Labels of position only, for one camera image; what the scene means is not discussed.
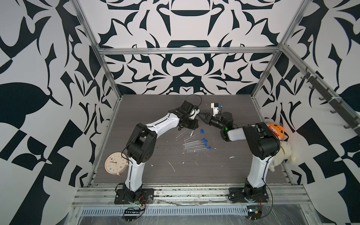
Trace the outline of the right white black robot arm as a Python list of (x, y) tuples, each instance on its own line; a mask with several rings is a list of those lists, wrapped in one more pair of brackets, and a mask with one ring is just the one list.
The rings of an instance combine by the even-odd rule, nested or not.
[(235, 127), (230, 112), (219, 112), (216, 115), (201, 113), (200, 119), (220, 129), (220, 135), (226, 142), (245, 140), (253, 155), (250, 173), (246, 179), (243, 193), (255, 196), (265, 192), (266, 175), (270, 163), (280, 150), (280, 140), (264, 122)]

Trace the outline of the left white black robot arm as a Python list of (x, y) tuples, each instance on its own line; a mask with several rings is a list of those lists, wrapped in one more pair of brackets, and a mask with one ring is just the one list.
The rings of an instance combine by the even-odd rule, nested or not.
[(135, 126), (125, 148), (129, 169), (124, 183), (124, 191), (131, 195), (141, 191), (145, 163), (152, 157), (157, 139), (176, 127), (197, 129), (198, 119), (196, 116), (199, 113), (199, 106), (183, 101), (180, 107), (169, 110), (162, 118), (152, 123), (139, 123)]

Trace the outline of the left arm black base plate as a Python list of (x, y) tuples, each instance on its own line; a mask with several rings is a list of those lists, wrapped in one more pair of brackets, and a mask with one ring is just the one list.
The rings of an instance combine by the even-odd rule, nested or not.
[(135, 192), (127, 187), (117, 189), (114, 204), (148, 203), (154, 199), (154, 191), (152, 188), (139, 188)]

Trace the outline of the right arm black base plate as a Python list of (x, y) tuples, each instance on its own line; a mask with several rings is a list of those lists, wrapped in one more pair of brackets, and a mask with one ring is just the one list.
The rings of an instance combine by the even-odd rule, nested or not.
[(269, 196), (266, 187), (252, 188), (245, 187), (231, 187), (229, 188), (228, 200), (233, 203), (259, 203), (260, 201), (267, 203)]

